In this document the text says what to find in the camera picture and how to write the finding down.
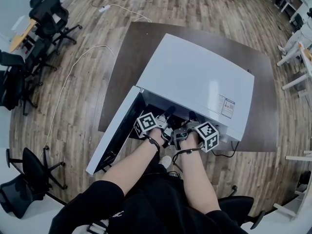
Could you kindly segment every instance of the white sneaker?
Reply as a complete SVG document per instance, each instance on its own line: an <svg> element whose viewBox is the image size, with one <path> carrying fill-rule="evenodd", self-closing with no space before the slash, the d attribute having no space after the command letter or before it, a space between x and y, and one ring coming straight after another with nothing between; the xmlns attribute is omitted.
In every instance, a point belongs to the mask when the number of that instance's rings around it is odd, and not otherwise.
<svg viewBox="0 0 312 234"><path fill-rule="evenodd" d="M281 46L278 46L278 49L279 49L280 52L283 53L283 55L287 54L287 51L284 48L282 48Z"/></svg>
<svg viewBox="0 0 312 234"><path fill-rule="evenodd" d="M172 158L170 156L164 156L161 158L159 164L163 165L166 169L171 165L172 163Z"/></svg>

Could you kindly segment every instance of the white cable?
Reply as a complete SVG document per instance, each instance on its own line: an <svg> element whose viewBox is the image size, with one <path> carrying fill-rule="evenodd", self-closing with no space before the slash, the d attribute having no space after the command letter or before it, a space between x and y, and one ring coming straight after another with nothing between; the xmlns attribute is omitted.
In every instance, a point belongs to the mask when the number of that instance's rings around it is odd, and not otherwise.
<svg viewBox="0 0 312 234"><path fill-rule="evenodd" d="M137 14L137 15L139 15L139 16L145 18L148 22L152 22L152 20L150 20L149 18L147 18L147 17L141 15L140 13L137 13L137 12L134 12L134 11L131 11L131 10L128 10L128 9L126 9L126 8L124 8L124 7L120 6L120 5L118 5L118 4L110 4L110 6L117 6L117 7L120 7L120 8L122 8L122 9L126 10L126 11L129 11L130 13L134 13L134 14Z"/></svg>
<svg viewBox="0 0 312 234"><path fill-rule="evenodd" d="M87 50L86 52L84 52L84 53L78 58L78 60L74 63L74 65L73 65L72 68L70 69L69 74L68 74L68 76L66 77L65 82L64 82L64 84L63 84L63 87L62 87L62 89L61 89L61 91L60 91L60 94L59 94L59 97L58 97L58 102L57 102L57 107L55 108L55 111L54 111L54 114L53 114L53 117L52 117L50 130L49 130L49 133L48 133L48 136L47 136L47 141L45 142L44 147L45 147L45 146L47 145L47 143L48 143L48 139L49 139L49 136L50 136L50 133L51 133L51 130L52 130L52 125L53 125L54 117L55 117L55 114L56 114L57 109L58 109L58 106L59 106L60 97L61 97L61 95L62 95L63 89L64 89L64 87L65 87L65 85L66 85L66 82L67 82L67 80L68 80L68 78L69 78L69 76L70 76L70 74L71 74L71 72L72 72L74 66L75 66L75 65L79 62L79 60L80 60L85 54L87 54L90 50L95 49L95 48L99 48L99 47L106 47L106 48L108 48L108 49L110 50L110 52L113 54L113 56L115 57L115 59L116 59L116 56L115 56L115 54L113 53L113 51L112 51L108 46L106 46L106 45L94 46L94 47L92 47L91 49L89 49L89 50Z"/></svg>

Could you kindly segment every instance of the black strap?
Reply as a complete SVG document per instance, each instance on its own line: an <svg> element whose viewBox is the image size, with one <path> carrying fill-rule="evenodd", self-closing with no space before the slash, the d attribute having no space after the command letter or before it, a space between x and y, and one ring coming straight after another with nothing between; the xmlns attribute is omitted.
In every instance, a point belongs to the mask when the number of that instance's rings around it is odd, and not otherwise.
<svg viewBox="0 0 312 234"><path fill-rule="evenodd" d="M155 145L155 146L157 147L157 151L160 152L160 146L159 146L159 144L157 143L156 140L154 140L153 138L149 137L149 136L146 135L146 134L143 134L143 136L145 136L145 137L149 140L149 142L150 142L151 144Z"/></svg>

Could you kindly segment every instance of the wooden floor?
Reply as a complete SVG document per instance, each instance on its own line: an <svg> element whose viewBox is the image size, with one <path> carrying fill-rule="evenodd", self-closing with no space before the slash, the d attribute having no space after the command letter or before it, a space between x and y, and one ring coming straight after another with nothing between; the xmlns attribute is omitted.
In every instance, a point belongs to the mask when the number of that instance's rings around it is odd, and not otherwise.
<svg viewBox="0 0 312 234"><path fill-rule="evenodd" d="M14 158L21 157L24 147L40 156L62 84L79 56L90 47L102 44L117 55L130 22L139 18L117 7L100 14L92 2L96 6L119 4L152 22L213 32L267 54L274 72L279 109L276 152L237 152L232 158L202 153L202 158L217 196L227 196L232 185L237 185L238 195L255 198L252 214L271 210L273 203L283 204L293 197L299 175L307 168L307 163L286 161L285 155L301 155L303 150L310 149L312 114L305 97L297 98L294 89L281 90L299 67L293 62L276 66L280 59L277 46L286 43L291 26L287 17L279 15L268 0L66 0L69 26L80 23L83 29L72 34L77 45L65 40L61 55L51 61L58 71L46 70L44 85L33 96L38 109L29 108L27 117L22 116L20 107L13 111L10 148ZM59 168L54 174L68 189L61 191L54 186L52 191L64 201L83 192L103 174L99 172L89 177L85 169L103 136L98 132L98 123L114 61L106 48L90 51L74 67L60 99L48 140L51 148L48 162L50 165L59 161L67 164L65 169ZM137 145L138 141L128 140L122 155Z"/></svg>

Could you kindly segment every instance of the tabletop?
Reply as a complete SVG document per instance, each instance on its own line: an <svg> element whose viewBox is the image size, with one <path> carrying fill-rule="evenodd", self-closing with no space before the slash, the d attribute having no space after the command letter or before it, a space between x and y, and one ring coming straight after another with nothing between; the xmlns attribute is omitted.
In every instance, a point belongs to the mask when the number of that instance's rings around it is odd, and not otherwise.
<svg viewBox="0 0 312 234"><path fill-rule="evenodd" d="M238 151L275 152L278 135L277 99L267 55L246 45L205 31L161 23L132 22L120 48L108 85L98 130L105 132L164 35L168 33L204 47L254 75L249 117ZM220 143L231 151L231 142Z"/></svg>
<svg viewBox="0 0 312 234"><path fill-rule="evenodd" d="M26 36L29 34L31 29L35 26L36 21L33 19L29 19L30 25L25 30L24 34L22 36L14 36L11 45L10 45L10 53L12 53L14 50L16 50L19 45L23 42L23 40L26 38Z"/></svg>

